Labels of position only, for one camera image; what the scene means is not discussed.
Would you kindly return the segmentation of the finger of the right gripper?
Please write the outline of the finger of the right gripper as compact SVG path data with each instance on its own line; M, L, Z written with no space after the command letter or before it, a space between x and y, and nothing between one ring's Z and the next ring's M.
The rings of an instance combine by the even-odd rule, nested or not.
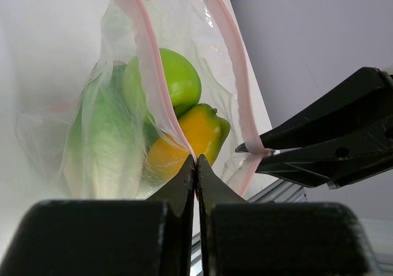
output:
M362 67L278 127L260 135L266 148L307 147L359 131L392 115L392 75Z
M263 159L257 173L315 188L351 185L392 169L392 117L352 134Z

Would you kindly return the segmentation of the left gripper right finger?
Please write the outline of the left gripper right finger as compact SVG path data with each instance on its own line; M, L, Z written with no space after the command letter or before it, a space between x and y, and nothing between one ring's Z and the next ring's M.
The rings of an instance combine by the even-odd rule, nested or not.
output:
M250 203L198 158L205 275L380 275L355 214L345 205Z

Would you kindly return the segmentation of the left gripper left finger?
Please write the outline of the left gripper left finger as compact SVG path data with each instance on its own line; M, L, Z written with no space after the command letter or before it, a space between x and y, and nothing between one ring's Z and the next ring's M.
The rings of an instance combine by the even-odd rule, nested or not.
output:
M2 275L188 275L195 165L145 200L52 200L22 218Z

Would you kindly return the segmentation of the green leafy lettuce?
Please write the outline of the green leafy lettuce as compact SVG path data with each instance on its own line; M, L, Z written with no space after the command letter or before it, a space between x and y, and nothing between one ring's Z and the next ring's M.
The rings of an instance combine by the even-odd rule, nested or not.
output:
M80 99L64 151L71 193L85 199L134 199L147 153L142 118L122 95L126 66L92 79Z

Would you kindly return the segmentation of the orange fruit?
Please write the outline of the orange fruit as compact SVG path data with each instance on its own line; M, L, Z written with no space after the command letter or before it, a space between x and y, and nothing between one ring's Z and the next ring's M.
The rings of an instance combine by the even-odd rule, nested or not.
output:
M197 157L205 155L212 166L230 132L229 122L217 115L208 104L197 104L179 119L185 138ZM145 168L148 175L166 182L181 169L190 153L171 136L157 139L147 155Z

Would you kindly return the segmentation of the clear zip top bag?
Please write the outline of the clear zip top bag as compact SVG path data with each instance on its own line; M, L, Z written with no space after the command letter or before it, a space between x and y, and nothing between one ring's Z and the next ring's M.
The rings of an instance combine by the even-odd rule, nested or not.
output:
M17 137L42 178L77 199L145 199L201 155L243 195L267 152L223 0L111 0L79 98L22 115Z

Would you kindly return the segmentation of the green apple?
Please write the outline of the green apple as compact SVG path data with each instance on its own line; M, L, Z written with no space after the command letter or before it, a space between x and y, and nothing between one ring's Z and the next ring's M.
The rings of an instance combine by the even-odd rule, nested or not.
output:
M180 118L199 103L201 80L194 66L181 54L161 48L160 55L171 103L176 117ZM129 109L135 109L137 104L140 104L140 111L147 111L137 56L134 56L125 68L122 94Z

